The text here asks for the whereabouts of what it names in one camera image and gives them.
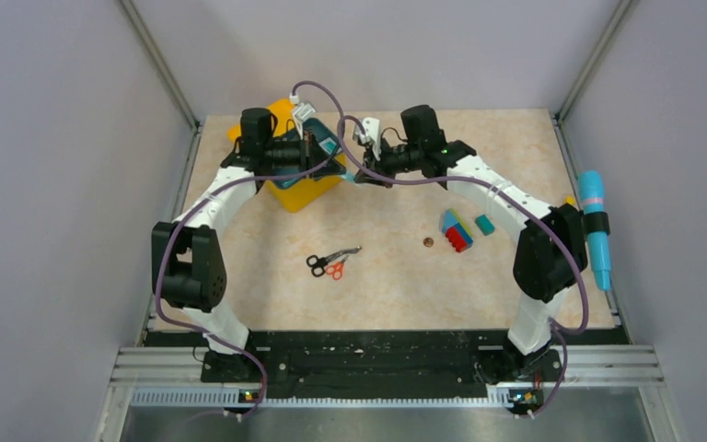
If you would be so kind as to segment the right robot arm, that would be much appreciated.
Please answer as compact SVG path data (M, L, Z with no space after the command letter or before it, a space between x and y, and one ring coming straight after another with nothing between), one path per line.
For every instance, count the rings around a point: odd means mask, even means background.
M346 156L357 166L356 178L378 185L408 185L402 173L419 171L415 185L436 183L479 206L516 244L512 275L520 290L517 313L508 328L503 354L505 372L527 379L539 369L556 316L572 287L585 292L587 266L581 212L569 204L552 206L516 187L497 173L469 143L452 140L428 105L401 114L405 139L387 146L370 121L355 120L355 142L362 158Z

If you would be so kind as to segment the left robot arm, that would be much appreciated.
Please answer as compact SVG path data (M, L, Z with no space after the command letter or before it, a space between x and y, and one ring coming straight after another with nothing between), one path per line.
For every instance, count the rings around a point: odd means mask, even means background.
M246 347L249 328L225 299L227 275L222 236L242 206L268 181L337 176L344 172L324 137L307 128L314 107L301 102L280 112L249 108L240 115L232 150L192 206L151 232L152 284L157 314L163 304L182 310L185 327L200 332L212 351L225 355L224 370L252 378L258 356Z

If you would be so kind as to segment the teal divided plastic tray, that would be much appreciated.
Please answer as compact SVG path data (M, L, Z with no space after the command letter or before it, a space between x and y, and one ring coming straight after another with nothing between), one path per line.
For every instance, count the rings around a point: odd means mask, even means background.
M291 180L274 180L280 190L286 190L302 179L321 180L341 176L346 167L335 157L341 153L337 136L319 119L310 117L302 123L301 134L289 118L286 131L277 134L266 145L268 176L295 175Z

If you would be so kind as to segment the black handled scissors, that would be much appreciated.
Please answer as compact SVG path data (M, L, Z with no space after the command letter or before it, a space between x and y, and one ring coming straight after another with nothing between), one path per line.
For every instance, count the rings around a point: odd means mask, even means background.
M325 269L329 264L338 261L343 255L346 254L350 254L351 257L352 255L357 254L361 249L361 247L343 249L326 256L310 255L306 258L306 265L310 269L313 276L328 276L325 274Z

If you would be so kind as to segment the orange handled small scissors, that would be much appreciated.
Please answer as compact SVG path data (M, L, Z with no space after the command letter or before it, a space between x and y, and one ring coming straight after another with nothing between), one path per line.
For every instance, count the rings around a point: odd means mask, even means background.
M341 280L343 277L345 263L349 257L350 254L343 255L338 261L329 264L325 269L325 274L330 276L335 281Z

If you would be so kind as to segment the gauze packet teal white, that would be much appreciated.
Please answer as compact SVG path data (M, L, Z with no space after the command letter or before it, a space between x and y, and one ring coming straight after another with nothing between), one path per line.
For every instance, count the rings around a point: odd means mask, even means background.
M319 141L319 146L326 155L332 154L338 148L338 140L334 137L326 137Z

